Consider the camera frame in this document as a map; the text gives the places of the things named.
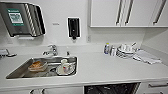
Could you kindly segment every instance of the stainless steel sink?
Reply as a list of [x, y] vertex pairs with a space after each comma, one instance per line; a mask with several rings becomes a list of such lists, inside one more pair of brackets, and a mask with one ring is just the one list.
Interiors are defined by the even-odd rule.
[[[68, 63], [73, 63], [75, 69], [72, 73], [68, 75], [59, 75], [55, 70], [59, 65], [61, 65], [61, 60], [67, 59]], [[28, 70], [28, 67], [36, 61], [47, 62], [48, 67], [42, 72], [31, 72]], [[15, 78], [32, 78], [32, 77], [50, 77], [50, 76], [72, 76], [76, 74], [77, 68], [77, 57], [47, 57], [47, 58], [31, 58], [22, 64], [15, 71], [10, 73], [6, 79], [15, 79]]]

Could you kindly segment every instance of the cabinet handle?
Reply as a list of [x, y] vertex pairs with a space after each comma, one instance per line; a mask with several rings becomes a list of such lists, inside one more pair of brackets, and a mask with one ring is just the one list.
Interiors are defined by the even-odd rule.
[[45, 89], [42, 89], [41, 94], [45, 94]]
[[127, 19], [125, 21], [125, 25], [128, 23], [129, 21], [129, 17], [130, 17], [130, 13], [131, 13], [131, 9], [132, 9], [132, 4], [133, 4], [134, 0], [130, 0], [130, 5], [129, 5], [129, 9], [128, 9], [128, 14], [127, 14]]
[[120, 20], [122, 2], [123, 2], [123, 0], [120, 0], [120, 5], [119, 5], [119, 9], [118, 9], [118, 16], [117, 16], [116, 25], [119, 23], [119, 20]]
[[151, 84], [148, 85], [149, 88], [154, 88], [154, 87], [166, 87], [166, 86], [168, 86], [168, 83], [166, 83], [165, 85], [151, 85]]
[[33, 94], [33, 92], [34, 92], [34, 90], [31, 90], [31, 91], [30, 91], [30, 94]]
[[144, 93], [144, 94], [163, 94], [163, 92], [159, 92], [159, 93]]
[[157, 16], [156, 16], [155, 21], [153, 22], [153, 24], [155, 24], [155, 23], [158, 22], [158, 20], [160, 18], [160, 15], [161, 15], [161, 13], [163, 11], [163, 7], [165, 6], [165, 3], [166, 3], [166, 0], [162, 0], [162, 4], [161, 4], [161, 6], [159, 8], [159, 12], [158, 12], [158, 14], [157, 14]]

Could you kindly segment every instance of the paper towel dispenser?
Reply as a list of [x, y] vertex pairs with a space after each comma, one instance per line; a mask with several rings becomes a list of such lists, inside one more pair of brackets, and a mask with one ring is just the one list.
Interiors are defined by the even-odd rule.
[[45, 34], [41, 10], [37, 5], [0, 2], [0, 13], [11, 37]]

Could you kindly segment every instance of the chrome faucet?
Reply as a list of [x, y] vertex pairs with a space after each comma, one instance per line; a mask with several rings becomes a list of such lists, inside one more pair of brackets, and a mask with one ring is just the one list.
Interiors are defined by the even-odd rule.
[[50, 53], [52, 53], [54, 56], [58, 55], [57, 46], [56, 45], [49, 45], [48, 47], [52, 47], [52, 51], [44, 52], [43, 55], [48, 55]]

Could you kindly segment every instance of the white cabinet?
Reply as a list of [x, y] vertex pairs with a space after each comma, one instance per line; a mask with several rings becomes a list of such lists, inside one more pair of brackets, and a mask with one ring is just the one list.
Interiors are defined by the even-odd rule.
[[84, 87], [45, 88], [34, 90], [3, 91], [0, 94], [84, 94]]
[[168, 27], [168, 1], [158, 0], [155, 7], [150, 27]]
[[136, 94], [168, 94], [168, 83], [166, 81], [141, 83]]
[[125, 0], [91, 0], [91, 27], [120, 26]]
[[148, 27], [156, 4], [157, 0], [126, 0], [121, 26]]
[[39, 90], [2, 91], [0, 94], [40, 94]]
[[40, 92], [41, 94], [84, 94], [84, 87], [46, 88]]
[[[156, 5], [161, 1], [163, 0], [92, 0], [90, 27], [148, 27], [154, 10], [158, 8]], [[168, 18], [167, 7], [165, 5], [164, 14], [159, 20]]]

